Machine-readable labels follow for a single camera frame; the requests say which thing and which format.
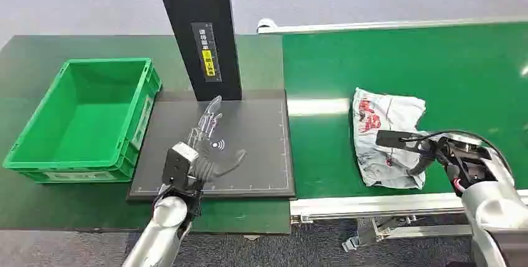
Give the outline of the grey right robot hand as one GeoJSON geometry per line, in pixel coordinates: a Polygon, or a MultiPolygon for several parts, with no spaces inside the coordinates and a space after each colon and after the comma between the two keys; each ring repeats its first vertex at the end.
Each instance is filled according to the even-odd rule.
{"type": "Polygon", "coordinates": [[[462,139],[451,138],[454,131],[439,131],[431,134],[419,134],[404,131],[380,130],[375,140],[376,145],[391,149],[413,152],[419,155],[417,164],[407,171],[410,176],[417,176],[433,162],[438,162],[448,180],[460,197],[470,186],[496,181],[497,177],[485,165],[491,158],[487,150],[478,143],[467,143],[462,139]]]}

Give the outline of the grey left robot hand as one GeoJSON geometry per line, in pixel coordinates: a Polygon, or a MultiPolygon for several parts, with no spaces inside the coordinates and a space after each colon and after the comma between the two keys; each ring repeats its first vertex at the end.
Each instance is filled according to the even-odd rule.
{"type": "Polygon", "coordinates": [[[222,97],[214,97],[205,107],[204,112],[197,125],[191,129],[187,144],[197,151],[197,159],[191,165],[189,174],[197,180],[208,183],[216,178],[222,177],[236,170],[247,156],[247,151],[239,149],[227,159],[216,159],[211,155],[214,147],[212,146],[212,135],[223,117],[220,112],[222,97]]]}

